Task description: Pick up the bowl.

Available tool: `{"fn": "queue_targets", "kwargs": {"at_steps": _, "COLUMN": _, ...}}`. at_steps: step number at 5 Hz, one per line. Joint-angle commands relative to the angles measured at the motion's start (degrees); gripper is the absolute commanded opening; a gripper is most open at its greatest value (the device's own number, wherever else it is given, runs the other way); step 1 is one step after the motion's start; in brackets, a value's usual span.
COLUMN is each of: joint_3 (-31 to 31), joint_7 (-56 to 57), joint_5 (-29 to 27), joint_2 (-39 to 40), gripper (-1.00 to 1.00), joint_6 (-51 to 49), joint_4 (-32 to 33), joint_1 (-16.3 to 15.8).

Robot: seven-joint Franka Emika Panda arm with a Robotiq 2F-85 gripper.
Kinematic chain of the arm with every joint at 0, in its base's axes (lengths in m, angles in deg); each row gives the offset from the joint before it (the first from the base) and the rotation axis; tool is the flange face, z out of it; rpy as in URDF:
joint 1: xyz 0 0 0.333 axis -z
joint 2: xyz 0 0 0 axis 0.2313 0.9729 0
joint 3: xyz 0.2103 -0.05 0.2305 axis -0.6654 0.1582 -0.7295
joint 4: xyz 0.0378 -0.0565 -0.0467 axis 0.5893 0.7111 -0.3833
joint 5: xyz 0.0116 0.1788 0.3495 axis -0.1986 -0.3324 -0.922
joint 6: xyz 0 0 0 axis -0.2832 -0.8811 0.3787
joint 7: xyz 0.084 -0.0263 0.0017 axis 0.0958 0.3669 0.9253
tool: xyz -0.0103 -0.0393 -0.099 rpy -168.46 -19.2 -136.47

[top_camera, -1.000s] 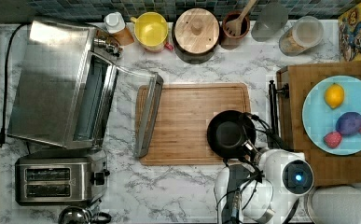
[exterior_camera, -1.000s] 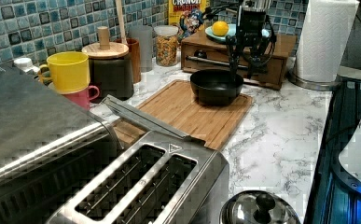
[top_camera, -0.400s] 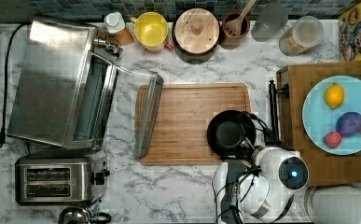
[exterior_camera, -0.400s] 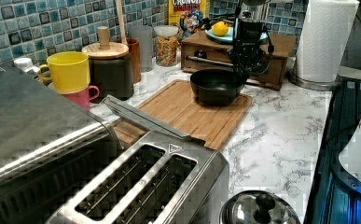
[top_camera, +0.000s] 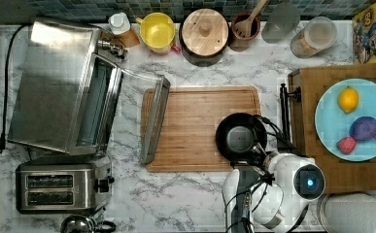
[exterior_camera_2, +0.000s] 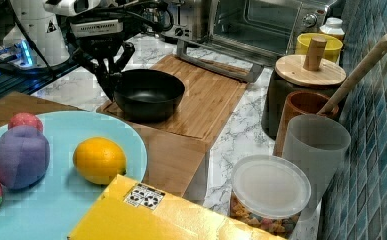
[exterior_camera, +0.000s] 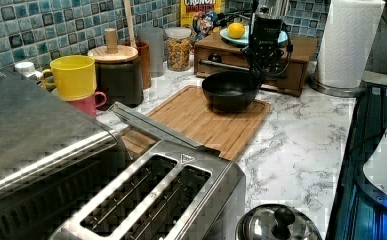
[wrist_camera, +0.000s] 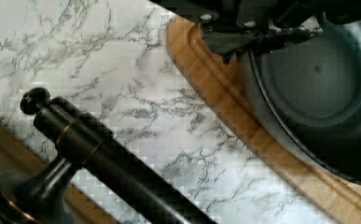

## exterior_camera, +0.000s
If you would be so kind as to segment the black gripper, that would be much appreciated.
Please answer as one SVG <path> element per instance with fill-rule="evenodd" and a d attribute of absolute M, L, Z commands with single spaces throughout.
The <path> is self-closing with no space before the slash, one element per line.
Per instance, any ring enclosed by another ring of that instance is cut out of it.
<path fill-rule="evenodd" d="M 275 78 L 287 70 L 293 44 L 281 19 L 268 19 L 253 13 L 248 44 L 241 52 L 255 78 Z"/>

